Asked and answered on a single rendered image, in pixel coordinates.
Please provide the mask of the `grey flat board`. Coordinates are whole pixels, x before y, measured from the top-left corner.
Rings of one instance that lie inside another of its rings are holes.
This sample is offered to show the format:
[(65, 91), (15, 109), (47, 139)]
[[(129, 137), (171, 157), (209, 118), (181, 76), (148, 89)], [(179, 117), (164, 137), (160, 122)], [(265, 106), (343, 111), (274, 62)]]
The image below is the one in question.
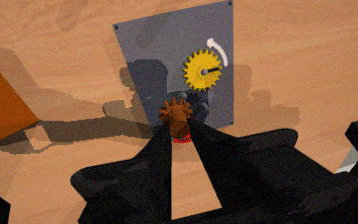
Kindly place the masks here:
[[(162, 126), (159, 107), (183, 98), (189, 102), (189, 116), (214, 129), (234, 125), (233, 0), (112, 24), (126, 65), (138, 93), (153, 135)], [(206, 45), (213, 38), (226, 54), (224, 66), (217, 49)], [(184, 81), (188, 56), (198, 50), (213, 51), (221, 60), (216, 85), (200, 92)]]

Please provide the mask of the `brown gear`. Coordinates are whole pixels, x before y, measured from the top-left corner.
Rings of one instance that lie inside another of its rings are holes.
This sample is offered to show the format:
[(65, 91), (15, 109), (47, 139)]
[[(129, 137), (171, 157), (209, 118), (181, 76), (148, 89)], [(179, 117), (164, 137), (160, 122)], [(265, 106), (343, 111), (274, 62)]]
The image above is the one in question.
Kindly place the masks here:
[(164, 119), (162, 121), (162, 125), (164, 122), (169, 122), (169, 130), (170, 135), (173, 138), (184, 138), (189, 132), (189, 123), (187, 118), (190, 118), (190, 114), (193, 113), (191, 109), (188, 109), (190, 104), (186, 102), (183, 104), (183, 98), (180, 98), (178, 102), (176, 102), (175, 98), (172, 97), (171, 102), (169, 104), (168, 101), (164, 100), (165, 107), (159, 107), (159, 111), (162, 112), (159, 114), (159, 119)]

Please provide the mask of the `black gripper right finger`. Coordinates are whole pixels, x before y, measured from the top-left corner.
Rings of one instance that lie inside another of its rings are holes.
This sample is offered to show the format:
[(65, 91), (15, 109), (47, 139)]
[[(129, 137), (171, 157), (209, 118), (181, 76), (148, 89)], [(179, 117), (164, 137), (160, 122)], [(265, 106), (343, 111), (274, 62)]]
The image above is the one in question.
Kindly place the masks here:
[(283, 128), (234, 137), (193, 118), (187, 118), (190, 136), (222, 207), (234, 205), (241, 159), (252, 153), (295, 146), (298, 132)]

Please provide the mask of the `white curved arrow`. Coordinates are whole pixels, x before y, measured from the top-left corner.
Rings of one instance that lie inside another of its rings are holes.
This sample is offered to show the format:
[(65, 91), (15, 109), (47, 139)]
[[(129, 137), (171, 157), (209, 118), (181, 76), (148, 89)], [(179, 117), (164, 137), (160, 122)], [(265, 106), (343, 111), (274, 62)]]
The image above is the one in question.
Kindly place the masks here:
[(211, 47), (214, 47), (215, 49), (217, 49), (219, 51), (219, 53), (222, 55), (223, 60), (224, 60), (224, 66), (228, 65), (228, 59), (226, 57), (225, 52), (223, 51), (223, 49), (214, 42), (213, 38), (207, 40), (207, 44), (206, 44), (210, 49)]

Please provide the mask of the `yellow gear with black stripe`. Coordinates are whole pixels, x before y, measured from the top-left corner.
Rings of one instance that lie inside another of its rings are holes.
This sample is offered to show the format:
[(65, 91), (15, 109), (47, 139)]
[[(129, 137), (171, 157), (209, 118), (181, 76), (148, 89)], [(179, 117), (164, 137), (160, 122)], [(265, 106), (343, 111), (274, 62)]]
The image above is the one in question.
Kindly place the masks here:
[[(184, 82), (189, 83), (188, 87), (192, 87), (192, 90), (196, 89), (198, 92), (203, 89), (206, 91), (206, 88), (211, 89), (211, 85), (216, 85), (215, 81), (219, 80), (218, 75), (222, 73), (219, 72), (222, 66), (219, 66), (221, 60), (216, 60), (218, 55), (213, 56), (213, 51), (208, 53), (208, 50), (205, 49), (203, 52), (201, 49), (198, 50), (198, 55), (196, 52), (192, 52), (192, 57), (188, 56), (189, 62), (184, 62), (187, 68), (182, 70), (186, 72), (182, 77), (187, 78)], [(208, 71), (207, 75), (202, 75), (201, 70), (206, 69)]]

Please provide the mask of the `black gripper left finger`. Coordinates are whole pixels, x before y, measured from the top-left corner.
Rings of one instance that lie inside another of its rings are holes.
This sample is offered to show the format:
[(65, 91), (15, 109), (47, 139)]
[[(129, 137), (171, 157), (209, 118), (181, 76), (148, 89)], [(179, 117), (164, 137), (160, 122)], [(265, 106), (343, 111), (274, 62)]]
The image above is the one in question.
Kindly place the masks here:
[(88, 199), (141, 187), (147, 188), (161, 222), (172, 220), (172, 141), (164, 122), (132, 158), (80, 169), (70, 178), (72, 187)]

